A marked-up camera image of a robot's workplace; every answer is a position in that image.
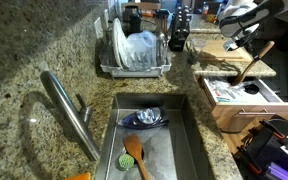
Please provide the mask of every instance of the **drawer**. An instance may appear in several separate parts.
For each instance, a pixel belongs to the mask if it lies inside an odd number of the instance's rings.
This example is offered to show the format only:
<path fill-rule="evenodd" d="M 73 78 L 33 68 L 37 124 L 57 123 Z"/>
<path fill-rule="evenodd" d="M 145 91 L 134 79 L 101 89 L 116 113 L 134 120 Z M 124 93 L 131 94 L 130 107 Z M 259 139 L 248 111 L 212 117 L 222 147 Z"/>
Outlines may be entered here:
<path fill-rule="evenodd" d="M 248 100 L 220 102 L 218 94 L 210 85 L 216 77 L 196 77 L 206 99 L 210 104 L 212 115 L 222 132 L 239 133 L 254 119 L 269 119 L 277 114 L 288 114 L 288 102 L 283 102 L 262 80 L 255 78 L 253 83 L 259 87 L 256 95 L 245 96 Z"/>

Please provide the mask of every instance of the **faucet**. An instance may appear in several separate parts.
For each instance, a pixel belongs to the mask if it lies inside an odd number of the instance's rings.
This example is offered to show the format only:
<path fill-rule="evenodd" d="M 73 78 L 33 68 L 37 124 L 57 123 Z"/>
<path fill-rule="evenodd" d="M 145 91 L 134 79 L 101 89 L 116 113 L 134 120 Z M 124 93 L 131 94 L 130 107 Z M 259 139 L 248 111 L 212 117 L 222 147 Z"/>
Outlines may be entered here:
<path fill-rule="evenodd" d="M 44 71 L 40 78 L 53 104 L 64 114 L 65 119 L 67 119 L 73 127 L 72 134 L 80 141 L 78 144 L 88 159 L 90 161 L 98 160 L 100 157 L 99 147 L 88 131 L 88 124 L 92 114 L 90 106 L 87 107 L 81 96 L 78 95 L 78 101 L 82 106 L 78 113 L 54 74 L 49 71 Z"/>

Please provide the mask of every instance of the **stainless steel sink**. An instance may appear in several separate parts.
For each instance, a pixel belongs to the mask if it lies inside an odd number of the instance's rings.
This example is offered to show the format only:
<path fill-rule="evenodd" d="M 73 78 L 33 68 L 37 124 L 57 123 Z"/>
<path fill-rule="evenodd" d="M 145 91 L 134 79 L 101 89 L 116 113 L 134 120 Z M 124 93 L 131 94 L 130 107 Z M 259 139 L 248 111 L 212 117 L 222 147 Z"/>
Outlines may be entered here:
<path fill-rule="evenodd" d="M 169 124 L 147 130 L 132 130 L 117 121 L 143 108 L 164 106 Z M 95 178 L 140 179 L 136 165 L 122 171 L 118 158 L 125 153 L 123 138 L 136 133 L 143 144 L 144 164 L 152 180 L 214 179 L 185 95 L 129 94 L 114 97 L 111 116 Z"/>

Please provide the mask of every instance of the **spatula handle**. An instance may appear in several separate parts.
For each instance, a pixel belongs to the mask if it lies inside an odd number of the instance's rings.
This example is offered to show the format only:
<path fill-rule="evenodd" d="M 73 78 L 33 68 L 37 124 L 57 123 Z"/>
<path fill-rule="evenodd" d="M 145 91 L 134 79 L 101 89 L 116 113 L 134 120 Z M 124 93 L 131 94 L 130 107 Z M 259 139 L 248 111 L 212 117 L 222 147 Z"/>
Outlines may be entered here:
<path fill-rule="evenodd" d="M 274 46 L 274 44 L 275 44 L 274 41 L 269 41 L 268 43 L 266 43 L 266 45 L 263 47 L 263 49 L 262 49 L 261 52 L 259 53 L 259 59 L 262 59 L 263 56 Z M 256 62 L 257 62 L 257 61 L 253 60 L 253 61 L 246 67 L 246 69 L 243 71 L 243 73 L 235 78 L 235 80 L 231 83 L 231 85 L 232 85 L 232 86 L 236 86 L 236 85 L 238 85 L 239 83 L 241 83 L 241 82 L 245 79 L 248 71 L 256 64 Z"/>
<path fill-rule="evenodd" d="M 138 167 L 139 167 L 142 179 L 143 180 L 150 180 L 150 176 L 148 175 L 148 172 L 147 172 L 147 170 L 146 170 L 146 168 L 144 166 L 143 161 L 139 160 L 139 161 L 137 161 L 137 163 L 138 163 Z"/>

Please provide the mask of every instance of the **cutting board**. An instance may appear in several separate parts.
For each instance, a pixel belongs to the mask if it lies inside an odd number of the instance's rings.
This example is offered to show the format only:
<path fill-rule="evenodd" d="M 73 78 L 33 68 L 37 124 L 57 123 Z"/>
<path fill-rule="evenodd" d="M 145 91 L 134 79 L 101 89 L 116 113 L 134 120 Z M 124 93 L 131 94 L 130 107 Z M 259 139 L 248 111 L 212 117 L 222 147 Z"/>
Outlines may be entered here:
<path fill-rule="evenodd" d="M 244 49 L 238 48 L 226 52 L 223 40 L 207 40 L 205 47 L 199 55 L 200 61 L 252 61 L 252 56 Z"/>

